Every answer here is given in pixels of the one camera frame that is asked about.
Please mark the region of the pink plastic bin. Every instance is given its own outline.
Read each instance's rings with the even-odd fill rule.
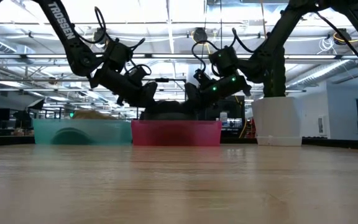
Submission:
[[[219,146],[220,121],[132,121],[134,146]]]

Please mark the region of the teal plastic bin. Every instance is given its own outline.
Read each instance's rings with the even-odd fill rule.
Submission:
[[[126,145],[132,143],[131,124],[96,119],[35,119],[36,144]]]

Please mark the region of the desk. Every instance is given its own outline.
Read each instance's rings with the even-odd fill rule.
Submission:
[[[0,146],[0,223],[358,223],[358,150]]]

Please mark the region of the ceiling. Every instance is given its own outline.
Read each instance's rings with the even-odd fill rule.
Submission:
[[[242,41],[250,49],[255,49],[264,41],[263,18],[267,32],[273,29],[280,18],[280,11],[287,3],[281,0],[265,1],[264,17],[259,1],[241,3],[240,0],[223,0],[222,12],[219,1],[213,0],[93,0],[75,1],[62,0],[71,22],[76,24],[76,31],[83,37],[92,38],[93,32],[99,27],[94,7],[97,6],[103,13],[107,24],[108,34],[120,38],[126,45],[134,45],[141,38],[146,41],[139,46],[135,54],[190,54],[195,41],[191,33],[197,27],[205,27],[209,40],[219,48],[229,45],[233,40],[231,29],[237,30]],[[329,19],[338,28],[346,28],[353,40],[358,40],[358,33],[351,26],[346,17],[330,9],[321,14]],[[314,14],[307,14],[299,22],[290,38],[285,43],[286,55],[334,55],[350,54],[348,47],[334,45],[332,38],[326,39],[334,32],[324,21]],[[73,82],[78,78],[72,74],[64,58],[53,58],[55,54],[64,54],[64,48],[48,23],[40,6],[33,1],[4,0],[0,4],[0,42],[16,49],[16,53],[48,54],[50,58],[32,59],[23,62],[17,59],[0,57],[0,79],[24,78],[26,80],[45,80],[57,78],[70,80],[59,81],[56,84],[48,82],[24,82],[28,89],[54,88],[84,88],[90,86],[86,82]],[[353,43],[358,48],[358,41]],[[90,45],[94,52],[102,52],[101,48]],[[234,44],[237,54],[248,54],[238,43]],[[196,54],[213,53],[212,47],[196,46]],[[199,67],[200,62],[195,58],[136,58],[135,63],[150,65],[152,75],[148,78],[187,79]],[[329,60],[287,60],[287,81],[296,79],[305,72],[320,64],[334,63]],[[183,85],[185,82],[159,83],[158,88],[165,91],[156,93],[156,99],[184,100]],[[18,88],[0,83],[0,88]],[[261,85],[252,84],[255,90]],[[79,94],[78,91],[56,93],[50,91],[32,91],[34,96],[59,96],[67,101],[77,103],[106,103],[113,105],[116,96],[108,91],[96,91],[92,94]],[[255,93],[251,98],[259,98]],[[62,102],[49,99],[51,102]],[[93,108],[103,109],[96,105]],[[135,109],[126,105],[123,109],[128,116],[135,116]]]

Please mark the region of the wooden table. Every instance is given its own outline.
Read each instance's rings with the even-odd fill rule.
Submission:
[[[3,146],[0,223],[358,223],[358,150]]]

